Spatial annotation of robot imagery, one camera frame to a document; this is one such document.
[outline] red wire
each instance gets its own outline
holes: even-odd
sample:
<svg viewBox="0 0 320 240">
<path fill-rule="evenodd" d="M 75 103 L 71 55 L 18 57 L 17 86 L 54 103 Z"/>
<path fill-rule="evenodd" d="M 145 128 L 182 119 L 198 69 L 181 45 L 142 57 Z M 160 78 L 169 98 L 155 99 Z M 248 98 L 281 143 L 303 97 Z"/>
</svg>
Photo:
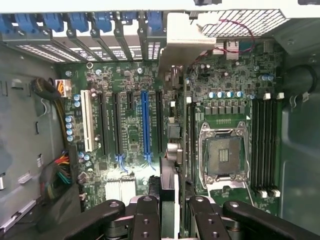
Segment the red wire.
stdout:
<svg viewBox="0 0 320 240">
<path fill-rule="evenodd" d="M 227 50 L 227 49 L 224 49 L 224 48 L 219 48 L 219 47 L 215 47 L 211 50 L 208 50 L 206 51 L 204 54 L 202 55 L 199 55 L 195 60 L 194 62 L 191 64 L 191 66 L 193 64 L 195 64 L 196 62 L 198 62 L 201 58 L 209 55 L 210 53 L 212 53 L 213 50 L 219 50 L 219 51 L 222 51 L 222 52 L 225 52 L 225 53 L 231 53 L 231 54 L 242 54 L 242 53 L 247 53 L 247 52 L 250 52 L 252 49 L 255 48 L 255 44 L 256 44 L 256 40 L 255 40 L 255 36 L 253 35 L 252 31 L 244 24 L 240 23 L 240 22 L 237 22 L 237 21 L 232 21 L 232 20 L 228 20 L 228 19 L 219 19 L 220 22 L 223 22 L 223 23 L 232 23 L 232 24 L 235 24 L 235 25 L 239 25 L 240 27 L 244 28 L 244 29 L 247 29 L 247 31 L 249 32 L 250 36 L 251 36 L 251 40 L 252 40 L 252 45 L 251 47 L 243 50 L 243 51 L 230 51 L 230 50 Z"/>
</svg>

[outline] yellow wire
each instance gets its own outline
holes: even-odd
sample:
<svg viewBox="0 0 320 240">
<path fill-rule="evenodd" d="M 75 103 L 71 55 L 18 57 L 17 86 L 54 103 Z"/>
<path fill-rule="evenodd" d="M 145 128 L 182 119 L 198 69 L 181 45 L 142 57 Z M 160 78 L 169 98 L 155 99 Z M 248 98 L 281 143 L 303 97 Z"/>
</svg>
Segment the yellow wire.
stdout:
<svg viewBox="0 0 320 240">
<path fill-rule="evenodd" d="M 69 164 L 69 162 L 68 161 L 62 161 L 62 162 L 58 163 L 58 165 L 60 165 L 60 164 Z"/>
</svg>

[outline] white connector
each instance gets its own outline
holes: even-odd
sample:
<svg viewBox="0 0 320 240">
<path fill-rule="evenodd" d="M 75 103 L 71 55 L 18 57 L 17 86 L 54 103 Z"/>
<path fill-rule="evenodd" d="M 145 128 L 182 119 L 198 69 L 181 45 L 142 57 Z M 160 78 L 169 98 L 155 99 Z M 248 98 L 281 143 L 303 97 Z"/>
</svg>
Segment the white connector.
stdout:
<svg viewBox="0 0 320 240">
<path fill-rule="evenodd" d="M 92 152 L 94 150 L 94 121 L 92 117 L 92 104 L 89 90 L 81 90 L 81 107 L 84 134 L 84 150 Z"/>
</svg>

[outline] metal mesh vent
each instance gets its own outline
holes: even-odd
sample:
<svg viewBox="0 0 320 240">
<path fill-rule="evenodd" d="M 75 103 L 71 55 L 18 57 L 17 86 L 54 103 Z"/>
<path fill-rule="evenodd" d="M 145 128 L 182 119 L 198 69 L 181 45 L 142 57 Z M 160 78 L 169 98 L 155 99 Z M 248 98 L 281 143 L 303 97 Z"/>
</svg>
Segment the metal mesh vent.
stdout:
<svg viewBox="0 0 320 240">
<path fill-rule="evenodd" d="M 270 30 L 285 23 L 284 15 L 278 9 L 270 10 L 227 10 L 217 12 L 219 19 L 227 19 L 244 24 L 256 37 L 266 34 Z M 196 24 L 197 20 L 192 20 L 191 24 Z M 219 22 L 215 26 L 204 27 L 203 33 L 208 37 L 232 38 L 250 37 L 248 31 L 231 22 Z"/>
<path fill-rule="evenodd" d="M 148 44 L 148 59 L 149 60 L 158 59 L 159 50 L 160 50 L 160 42 L 149 42 L 149 44 Z"/>
<path fill-rule="evenodd" d="M 71 56 L 70 54 L 60 50 L 59 48 L 57 48 L 55 46 L 52 46 L 52 45 L 49 45 L 49 44 L 47 44 L 47 45 L 39 45 L 39 46 L 44 48 L 44 49 L 49 50 L 50 52 L 53 52 L 54 54 L 57 54 L 57 55 L 65 58 L 65 59 L 68 59 L 68 60 L 70 60 L 72 62 L 80 62 L 79 59 Z"/>
<path fill-rule="evenodd" d="M 41 56 L 43 58 L 49 59 L 51 61 L 54 61 L 56 63 L 64 63 L 65 62 L 65 60 L 62 60 L 62 59 L 60 59 L 58 57 L 55 57 L 55 56 L 53 56 L 51 54 L 48 54 L 48 53 L 46 53 L 44 51 L 41 51 L 41 50 L 39 50 L 39 49 L 37 49 L 37 48 L 35 48 L 33 46 L 30 46 L 30 45 L 17 45 L 17 47 L 21 48 L 23 50 L 26 50 L 26 51 L 28 51 L 30 53 L 39 55 L 39 56 Z"/>
</svg>

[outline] screw hole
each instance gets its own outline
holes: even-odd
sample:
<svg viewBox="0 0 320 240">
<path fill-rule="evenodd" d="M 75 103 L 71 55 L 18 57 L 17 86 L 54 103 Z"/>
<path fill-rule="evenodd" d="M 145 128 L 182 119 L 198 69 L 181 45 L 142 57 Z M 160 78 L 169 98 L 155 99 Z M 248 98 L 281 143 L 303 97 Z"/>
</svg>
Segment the screw hole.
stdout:
<svg viewBox="0 0 320 240">
<path fill-rule="evenodd" d="M 216 232 L 216 231 L 214 231 L 214 232 L 212 233 L 212 236 L 217 239 L 217 238 L 219 237 L 219 233 Z"/>
<path fill-rule="evenodd" d="M 142 237 L 144 238 L 148 238 L 149 237 L 149 233 L 147 231 L 145 231 L 144 233 L 141 234 Z"/>
</svg>

